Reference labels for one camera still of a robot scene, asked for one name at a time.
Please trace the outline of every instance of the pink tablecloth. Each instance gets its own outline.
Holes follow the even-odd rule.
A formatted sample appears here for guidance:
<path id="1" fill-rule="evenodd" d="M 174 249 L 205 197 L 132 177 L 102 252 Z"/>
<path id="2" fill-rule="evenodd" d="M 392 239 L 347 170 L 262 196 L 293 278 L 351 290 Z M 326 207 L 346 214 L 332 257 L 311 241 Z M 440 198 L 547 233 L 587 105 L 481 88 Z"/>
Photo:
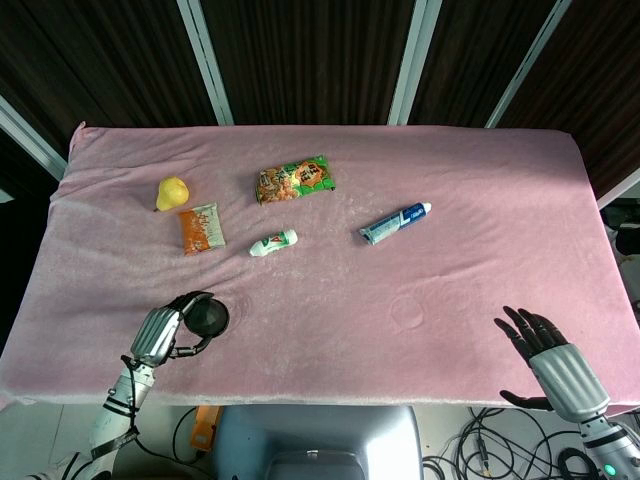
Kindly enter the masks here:
<path id="1" fill-rule="evenodd" d="M 82 128 L 0 362 L 11 399 L 99 402 L 146 313 L 194 289 L 230 309 L 205 353 L 157 371 L 172 403 L 500 401 L 540 393 L 493 324 L 553 319 L 614 403 L 640 403 L 640 332 L 578 149 L 556 131 L 444 127 Z M 259 206 L 265 167 L 324 153 L 337 188 Z M 175 211 L 218 202 L 227 246 L 185 257 Z M 419 201 L 431 214 L 375 247 L 356 233 Z M 248 247 L 294 228 L 298 244 Z"/>

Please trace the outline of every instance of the blue toothpaste tube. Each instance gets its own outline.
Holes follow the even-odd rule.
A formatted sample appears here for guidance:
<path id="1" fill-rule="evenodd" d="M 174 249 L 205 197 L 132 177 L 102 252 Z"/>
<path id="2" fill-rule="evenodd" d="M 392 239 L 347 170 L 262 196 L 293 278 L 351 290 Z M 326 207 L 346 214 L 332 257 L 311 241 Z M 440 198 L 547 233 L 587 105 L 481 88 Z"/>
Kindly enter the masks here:
<path id="1" fill-rule="evenodd" d="M 431 211 L 430 203 L 416 203 L 404 210 L 394 213 L 387 218 L 380 220 L 373 225 L 361 228 L 360 235 L 367 239 L 370 245 L 375 245 L 384 240 L 392 233 L 408 227 L 412 223 L 417 222 Z"/>

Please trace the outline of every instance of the toothpaste tube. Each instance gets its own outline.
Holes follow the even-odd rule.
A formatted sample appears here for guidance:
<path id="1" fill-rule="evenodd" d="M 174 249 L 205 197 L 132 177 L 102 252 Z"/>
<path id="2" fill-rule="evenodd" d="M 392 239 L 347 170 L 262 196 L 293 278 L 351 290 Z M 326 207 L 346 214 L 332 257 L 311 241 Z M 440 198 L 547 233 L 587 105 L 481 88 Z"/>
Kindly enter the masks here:
<path id="1" fill-rule="evenodd" d="M 373 225 L 361 228 L 360 235 L 367 239 L 370 245 L 375 245 L 392 233 L 417 222 L 431 211 L 430 203 L 416 203 L 404 210 L 394 213 Z"/>
<path id="2" fill-rule="evenodd" d="M 295 230 L 278 232 L 254 243 L 249 249 L 249 254 L 252 257 L 264 257 L 271 252 L 294 245 L 297 241 L 298 235 Z"/>

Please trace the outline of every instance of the orange snack packet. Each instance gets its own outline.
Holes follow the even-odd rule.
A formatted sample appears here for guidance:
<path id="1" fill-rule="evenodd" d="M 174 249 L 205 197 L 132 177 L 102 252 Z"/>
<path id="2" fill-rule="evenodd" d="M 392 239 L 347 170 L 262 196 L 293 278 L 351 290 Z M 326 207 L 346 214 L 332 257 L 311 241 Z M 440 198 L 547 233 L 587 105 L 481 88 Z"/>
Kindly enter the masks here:
<path id="1" fill-rule="evenodd" d="M 218 205 L 210 203 L 180 212 L 184 254 L 204 252 L 224 247 L 224 237 L 218 219 Z"/>

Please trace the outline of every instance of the snack bag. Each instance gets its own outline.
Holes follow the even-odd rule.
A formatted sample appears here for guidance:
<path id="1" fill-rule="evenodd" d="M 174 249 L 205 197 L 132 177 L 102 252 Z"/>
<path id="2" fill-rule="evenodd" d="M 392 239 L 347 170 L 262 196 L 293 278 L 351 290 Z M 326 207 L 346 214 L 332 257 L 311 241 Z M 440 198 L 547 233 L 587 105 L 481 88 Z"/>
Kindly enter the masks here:
<path id="1" fill-rule="evenodd" d="M 324 155 L 287 163 L 260 172 L 256 186 L 258 203 L 279 202 L 309 195 L 319 190 L 335 190 Z"/>
<path id="2" fill-rule="evenodd" d="M 218 205 L 210 203 L 180 212 L 184 254 L 204 252 L 224 247 L 224 237 L 218 219 Z"/>

